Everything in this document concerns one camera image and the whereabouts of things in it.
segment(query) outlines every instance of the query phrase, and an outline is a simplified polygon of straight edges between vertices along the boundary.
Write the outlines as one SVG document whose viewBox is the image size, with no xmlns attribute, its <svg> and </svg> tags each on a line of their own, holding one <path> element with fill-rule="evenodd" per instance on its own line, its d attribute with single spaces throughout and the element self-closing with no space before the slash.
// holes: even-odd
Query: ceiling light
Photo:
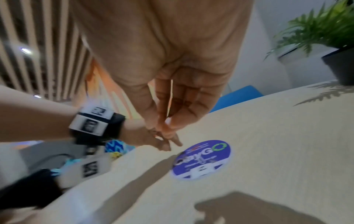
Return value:
<svg viewBox="0 0 354 224">
<path fill-rule="evenodd" d="M 27 48 L 21 48 L 21 51 L 27 55 L 31 55 L 32 54 L 32 51 L 30 51 L 29 49 Z"/>
</svg>

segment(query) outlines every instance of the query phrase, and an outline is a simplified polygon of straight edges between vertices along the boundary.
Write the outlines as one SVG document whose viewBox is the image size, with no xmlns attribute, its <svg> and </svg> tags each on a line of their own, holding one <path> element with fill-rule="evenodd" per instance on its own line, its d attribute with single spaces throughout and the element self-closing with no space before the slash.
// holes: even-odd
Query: wristband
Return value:
<svg viewBox="0 0 354 224">
<path fill-rule="evenodd" d="M 117 139 L 125 116 L 113 110 L 89 105 L 80 109 L 69 126 L 75 144 L 97 146 Z"/>
</svg>

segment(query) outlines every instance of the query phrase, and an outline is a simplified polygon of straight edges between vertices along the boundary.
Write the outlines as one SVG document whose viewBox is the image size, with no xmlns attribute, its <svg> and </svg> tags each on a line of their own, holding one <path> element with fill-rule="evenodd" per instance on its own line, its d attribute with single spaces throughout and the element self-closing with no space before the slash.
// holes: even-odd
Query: potted plant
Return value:
<svg viewBox="0 0 354 224">
<path fill-rule="evenodd" d="M 289 28 L 280 32 L 282 39 L 268 53 L 284 46 L 295 44 L 307 55 L 313 44 L 338 48 L 324 57 L 327 64 L 342 85 L 354 85 L 354 7 L 353 0 L 339 0 L 326 9 L 323 4 L 315 15 L 314 10 L 289 21 Z"/>
</svg>

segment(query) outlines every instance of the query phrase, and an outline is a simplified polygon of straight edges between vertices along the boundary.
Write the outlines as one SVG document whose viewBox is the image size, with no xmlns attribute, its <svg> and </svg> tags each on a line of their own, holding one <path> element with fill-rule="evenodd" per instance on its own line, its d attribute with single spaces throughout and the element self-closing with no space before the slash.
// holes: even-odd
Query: human hand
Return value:
<svg viewBox="0 0 354 224">
<path fill-rule="evenodd" d="M 171 138 L 216 104 L 236 64 L 253 1 L 70 4 L 91 52 L 125 91 L 148 129 L 156 127 Z M 147 85 L 154 78 L 157 104 Z"/>
<path fill-rule="evenodd" d="M 160 151 L 171 151 L 169 140 L 160 140 L 155 136 L 161 137 L 161 134 L 156 131 L 148 130 L 145 127 L 145 122 L 143 119 L 126 119 L 121 128 L 119 140 L 128 145 L 151 145 Z M 182 146 L 182 143 L 177 135 L 175 135 L 171 141 L 178 146 Z"/>
</svg>

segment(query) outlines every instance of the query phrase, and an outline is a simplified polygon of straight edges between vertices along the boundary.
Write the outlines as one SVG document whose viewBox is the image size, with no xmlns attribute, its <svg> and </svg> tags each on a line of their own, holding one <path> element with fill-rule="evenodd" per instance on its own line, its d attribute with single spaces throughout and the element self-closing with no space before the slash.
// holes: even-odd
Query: qr code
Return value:
<svg viewBox="0 0 354 224">
<path fill-rule="evenodd" d="M 83 168 L 83 177 L 84 178 L 95 175 L 98 173 L 97 161 L 84 164 L 82 166 L 82 168 Z"/>
<path fill-rule="evenodd" d="M 81 127 L 82 131 L 93 133 L 98 126 L 98 122 L 90 119 L 86 119 L 84 124 Z"/>
<path fill-rule="evenodd" d="M 95 107 L 91 113 L 96 114 L 98 116 L 103 116 L 104 112 L 106 112 L 106 109 L 100 108 L 100 107 Z"/>
</svg>

